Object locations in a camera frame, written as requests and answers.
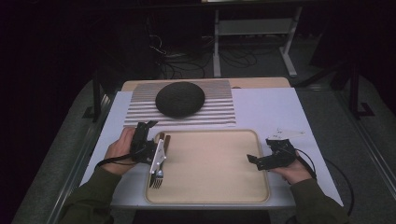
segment sleeve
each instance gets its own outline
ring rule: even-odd
[[[120,175],[96,168],[90,180],[66,199],[59,223],[112,223],[109,206],[120,180]]]
[[[292,185],[291,192],[296,202],[298,223],[350,223],[344,208],[326,196],[315,179],[307,179]]]

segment striped mat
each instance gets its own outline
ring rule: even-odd
[[[201,87],[205,93],[205,103],[197,113],[183,119],[166,117],[157,109],[155,98],[157,93],[170,83],[138,84],[128,106],[124,126],[136,126],[137,122],[150,120],[159,121],[156,127],[234,127],[236,125],[233,96],[228,80],[191,81],[191,83]]]

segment hand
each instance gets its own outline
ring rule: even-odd
[[[120,139],[112,143],[106,152],[105,159],[113,158],[113,157],[120,157],[129,154],[132,139],[134,137],[135,128],[124,128],[120,135]],[[123,175],[131,168],[133,168],[136,163],[134,163],[131,159],[126,159],[123,161],[118,161],[122,164],[128,165],[121,165],[116,163],[106,163],[102,165],[102,168],[113,173],[115,175]]]
[[[288,167],[278,167],[270,171],[282,175],[291,185],[312,178],[311,174],[309,174],[306,168],[297,160]]]

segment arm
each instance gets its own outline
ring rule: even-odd
[[[299,161],[271,171],[282,175],[291,184],[298,223],[350,223],[343,207],[323,193],[317,181]]]
[[[134,129],[125,128],[120,139],[108,147],[105,159],[128,154],[133,136]],[[112,223],[109,207],[114,190],[122,175],[132,167],[134,164],[108,163],[96,168],[90,180],[67,198],[59,223]]]

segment metal fork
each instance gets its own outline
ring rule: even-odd
[[[166,155],[166,149],[168,149],[170,138],[171,138],[170,135],[166,135],[165,140],[164,140],[163,150],[165,152],[165,155]],[[155,174],[154,183],[152,184],[152,187],[154,189],[158,189],[161,186],[161,184],[163,183],[163,163],[161,163],[160,169]]]

